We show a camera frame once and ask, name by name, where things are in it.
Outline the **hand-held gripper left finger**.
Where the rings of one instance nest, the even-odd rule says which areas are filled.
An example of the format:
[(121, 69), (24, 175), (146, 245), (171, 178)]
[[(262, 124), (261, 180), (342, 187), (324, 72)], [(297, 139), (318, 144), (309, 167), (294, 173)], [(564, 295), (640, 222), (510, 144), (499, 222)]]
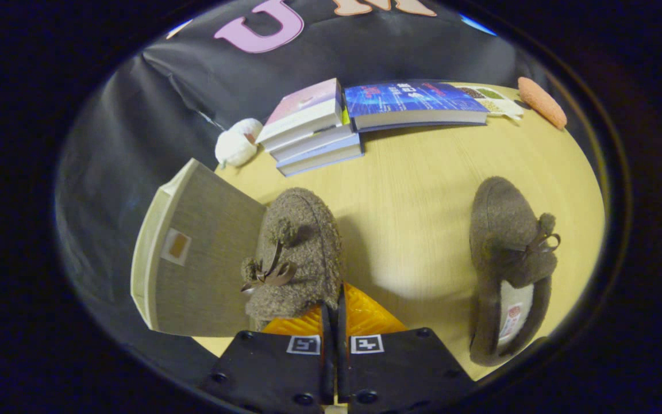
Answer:
[(311, 333), (241, 331), (201, 383), (205, 393), (254, 413), (323, 413), (334, 404), (329, 311), (307, 314)]

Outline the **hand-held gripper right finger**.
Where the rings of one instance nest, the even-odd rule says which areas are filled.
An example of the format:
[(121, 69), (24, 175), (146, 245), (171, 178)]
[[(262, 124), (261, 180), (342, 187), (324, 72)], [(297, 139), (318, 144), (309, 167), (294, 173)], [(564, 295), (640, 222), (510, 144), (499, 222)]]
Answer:
[(337, 380), (349, 413), (445, 412), (475, 390), (431, 328), (406, 328), (349, 283), (338, 309)]

